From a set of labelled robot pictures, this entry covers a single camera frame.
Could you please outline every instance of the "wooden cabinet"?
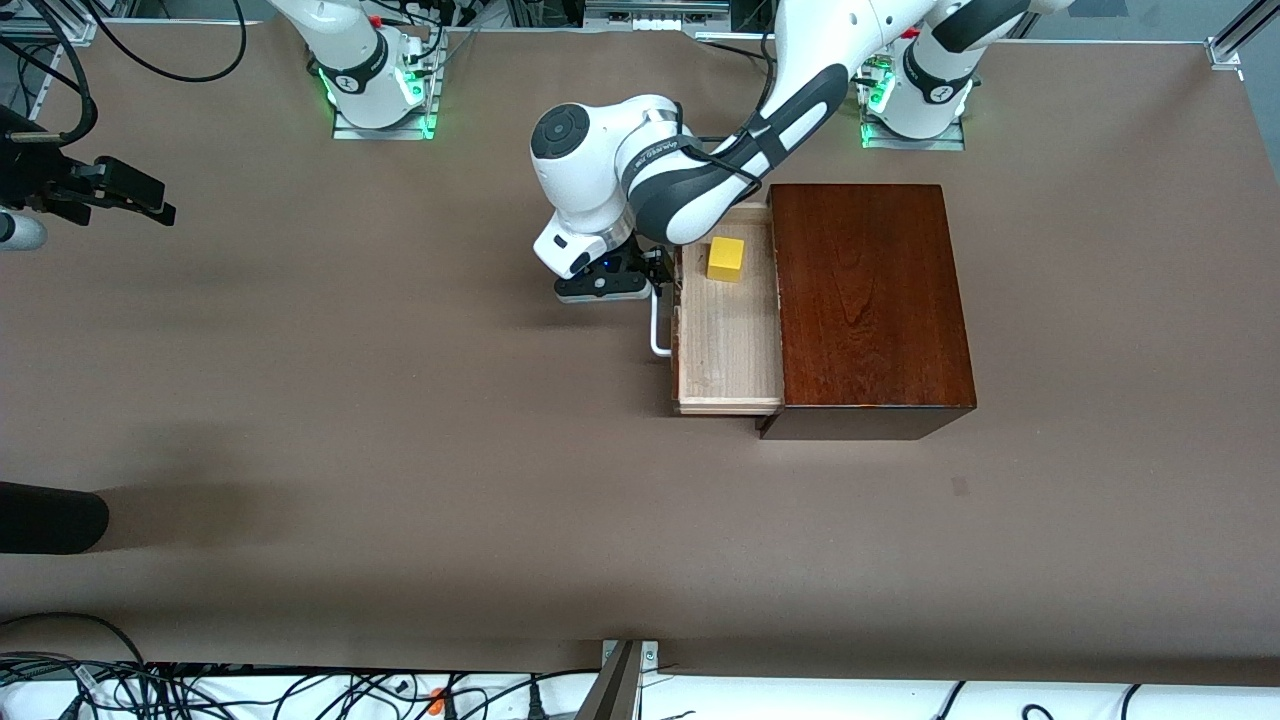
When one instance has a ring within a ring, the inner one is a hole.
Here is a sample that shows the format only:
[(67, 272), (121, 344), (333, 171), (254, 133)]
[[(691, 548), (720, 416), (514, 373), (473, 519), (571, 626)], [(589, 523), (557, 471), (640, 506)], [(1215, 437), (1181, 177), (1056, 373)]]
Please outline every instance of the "wooden cabinet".
[(719, 283), (705, 241), (681, 252), (681, 414), (756, 415), (768, 439), (916, 439), (977, 407), (940, 187), (776, 184), (713, 234), (746, 241), (746, 268)]

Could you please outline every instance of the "yellow block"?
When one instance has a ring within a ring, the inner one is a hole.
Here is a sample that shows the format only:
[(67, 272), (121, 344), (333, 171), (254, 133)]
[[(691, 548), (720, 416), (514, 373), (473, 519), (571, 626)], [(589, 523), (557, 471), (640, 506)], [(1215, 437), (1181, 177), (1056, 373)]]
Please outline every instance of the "yellow block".
[(732, 237), (713, 237), (712, 251), (707, 255), (707, 277), (713, 281), (736, 283), (742, 279), (742, 251), (746, 243)]

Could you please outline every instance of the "white surface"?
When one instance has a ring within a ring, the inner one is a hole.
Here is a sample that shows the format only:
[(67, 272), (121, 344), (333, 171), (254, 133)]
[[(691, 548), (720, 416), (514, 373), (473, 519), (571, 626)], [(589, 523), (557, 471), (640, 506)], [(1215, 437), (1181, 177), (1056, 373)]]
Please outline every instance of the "white surface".
[[(444, 675), (417, 678), (421, 696), (445, 682)], [(461, 682), (458, 688), (481, 687), (497, 692), (526, 678), (527, 675), (474, 675)], [(541, 694), (547, 714), (554, 716), (576, 711), (593, 679), (593, 675), (573, 675), (544, 680)], [(219, 700), (271, 700), (294, 680), (297, 676), (224, 678), (201, 680), (196, 687)], [(349, 676), (338, 676), (296, 696), (285, 703), (280, 720), (314, 720), (348, 683)], [(645, 683), (641, 720), (664, 720), (687, 711), (695, 711), (691, 716), (695, 720), (928, 720), (937, 715), (952, 685), (948, 682), (692, 678), (655, 674), (646, 675)], [(956, 700), (948, 720), (1018, 720), (1021, 707), (1032, 702), (1044, 706), (1056, 720), (1112, 720), (1120, 716), (1120, 700), (1125, 688), (1126, 685), (1107, 684), (969, 683)], [(104, 689), (109, 689), (109, 685), (104, 685)], [(72, 682), (35, 682), (6, 687), (0, 689), (0, 715), (4, 720), (51, 720), (67, 707), (74, 692)], [(475, 707), (479, 697), (479, 693), (460, 697), (458, 714), (465, 715)], [(397, 705), (401, 715), (404, 715), (408, 703)], [(489, 717), (522, 720), (527, 707), (529, 693), (513, 692), (490, 708)], [(228, 710), (238, 720), (270, 720), (274, 706)], [(326, 715), (330, 719), (335, 716), (337, 710)], [(127, 714), (102, 712), (101, 720), (132, 717)], [(355, 706), (349, 717), (394, 720), (394, 714), (387, 705), (366, 700)], [(1129, 717), (1274, 720), (1280, 717), (1280, 689), (1144, 685), (1130, 703)]]

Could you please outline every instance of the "black cylindrical object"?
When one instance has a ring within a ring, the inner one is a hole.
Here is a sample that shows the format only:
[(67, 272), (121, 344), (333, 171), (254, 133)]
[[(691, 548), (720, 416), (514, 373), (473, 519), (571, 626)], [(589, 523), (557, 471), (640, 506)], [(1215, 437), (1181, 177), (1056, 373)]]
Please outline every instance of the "black cylindrical object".
[(0, 552), (84, 552), (102, 539), (109, 516), (91, 492), (0, 482)]

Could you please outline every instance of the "table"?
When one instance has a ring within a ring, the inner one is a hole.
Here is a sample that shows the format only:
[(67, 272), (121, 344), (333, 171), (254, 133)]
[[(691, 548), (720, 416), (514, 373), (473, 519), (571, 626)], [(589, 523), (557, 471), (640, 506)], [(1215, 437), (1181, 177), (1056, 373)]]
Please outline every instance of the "table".
[[(236, 42), (120, 35), (188, 72)], [(648, 307), (562, 306), (529, 249), (547, 108), (664, 92), (730, 132), (741, 58), (481, 35), (422, 143), (330, 141), (279, 22), (210, 86), (84, 60), (74, 154), (179, 219), (3, 258), (0, 470), (105, 489), (120, 548), (0, 557), (5, 611), (156, 660), (549, 667), (626, 633), (694, 671), (1276, 676), (1280, 192), (1202, 49), (997, 45), (965, 152), (864, 151), (844, 113), (771, 177), (943, 187), (982, 404), (911, 445), (672, 416)]]

